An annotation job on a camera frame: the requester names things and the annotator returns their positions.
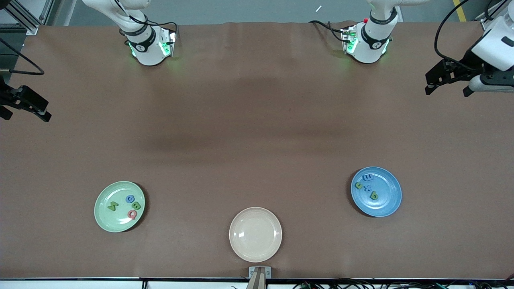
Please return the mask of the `blue plate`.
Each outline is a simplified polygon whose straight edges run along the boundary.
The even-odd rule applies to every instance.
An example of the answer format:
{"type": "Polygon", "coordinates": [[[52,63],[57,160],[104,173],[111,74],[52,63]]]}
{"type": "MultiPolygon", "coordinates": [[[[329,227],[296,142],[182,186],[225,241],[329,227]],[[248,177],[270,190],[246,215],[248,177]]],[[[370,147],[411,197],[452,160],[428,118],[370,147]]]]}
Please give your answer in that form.
{"type": "Polygon", "coordinates": [[[388,170],[382,167],[365,167],[353,176],[350,185],[351,196],[354,204],[366,215],[383,218],[390,216],[402,203],[402,188],[400,182],[388,170]],[[362,176],[373,174],[372,181],[363,181],[362,176]],[[370,198],[371,192],[366,192],[363,188],[356,189],[354,184],[360,182],[363,185],[371,185],[373,191],[378,193],[378,200],[370,198]]]}

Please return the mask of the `green plate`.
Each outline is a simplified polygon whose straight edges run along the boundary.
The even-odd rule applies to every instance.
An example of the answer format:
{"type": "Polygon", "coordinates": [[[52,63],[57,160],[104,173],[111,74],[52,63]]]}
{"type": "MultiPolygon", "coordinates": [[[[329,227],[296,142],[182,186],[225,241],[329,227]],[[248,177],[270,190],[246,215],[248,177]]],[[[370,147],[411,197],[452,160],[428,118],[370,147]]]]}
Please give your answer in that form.
{"type": "Polygon", "coordinates": [[[145,205],[145,194],[139,185],[130,181],[118,181],[108,185],[98,195],[94,207],[95,220],[107,232],[125,232],[132,229],[143,218],[145,205]],[[141,205],[135,220],[127,217],[127,212],[132,210],[131,204],[125,201],[127,195],[134,195],[135,201],[141,205]],[[119,204],[115,212],[107,208],[111,201],[119,204]]]}

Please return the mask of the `aluminium frame profile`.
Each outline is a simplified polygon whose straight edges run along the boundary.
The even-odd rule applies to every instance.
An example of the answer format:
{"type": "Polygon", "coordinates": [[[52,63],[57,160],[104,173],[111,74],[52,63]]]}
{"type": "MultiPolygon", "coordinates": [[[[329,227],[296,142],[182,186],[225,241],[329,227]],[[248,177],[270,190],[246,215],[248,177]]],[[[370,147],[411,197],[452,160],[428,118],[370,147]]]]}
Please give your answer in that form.
{"type": "Polygon", "coordinates": [[[36,35],[48,22],[55,0],[0,0],[0,32],[36,35]]]}
{"type": "Polygon", "coordinates": [[[511,2],[514,2],[514,0],[486,0],[486,5],[481,10],[481,14],[478,14],[474,20],[487,25],[498,16],[506,15],[511,2]]]}

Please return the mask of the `beige plate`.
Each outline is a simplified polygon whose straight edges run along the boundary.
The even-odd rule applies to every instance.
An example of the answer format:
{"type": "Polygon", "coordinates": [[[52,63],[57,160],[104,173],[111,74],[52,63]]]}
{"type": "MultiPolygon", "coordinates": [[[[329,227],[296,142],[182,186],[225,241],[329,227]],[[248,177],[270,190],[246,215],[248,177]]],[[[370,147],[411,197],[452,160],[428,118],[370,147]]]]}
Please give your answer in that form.
{"type": "Polygon", "coordinates": [[[229,227],[229,242],[244,261],[261,263],[272,258],[281,246],[283,229],[277,216],[262,207],[240,211],[229,227]]]}

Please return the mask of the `brown table cover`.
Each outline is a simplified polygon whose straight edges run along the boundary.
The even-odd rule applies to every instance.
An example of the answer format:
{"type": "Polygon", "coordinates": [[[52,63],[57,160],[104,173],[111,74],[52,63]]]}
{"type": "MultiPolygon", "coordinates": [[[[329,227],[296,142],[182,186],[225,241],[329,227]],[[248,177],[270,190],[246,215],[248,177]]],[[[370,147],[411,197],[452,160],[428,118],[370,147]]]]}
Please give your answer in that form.
{"type": "Polygon", "coordinates": [[[503,279],[514,273],[514,94],[464,82],[425,95],[436,23],[401,22],[372,65],[305,23],[182,26],[155,67],[115,27],[42,27],[13,75],[52,118],[0,120],[0,276],[239,277],[233,218],[263,207],[284,238],[278,278],[503,279]],[[358,170],[400,182],[390,216],[351,196],[358,170]],[[140,222],[107,232],[108,185],[145,194],[140,222]]]}

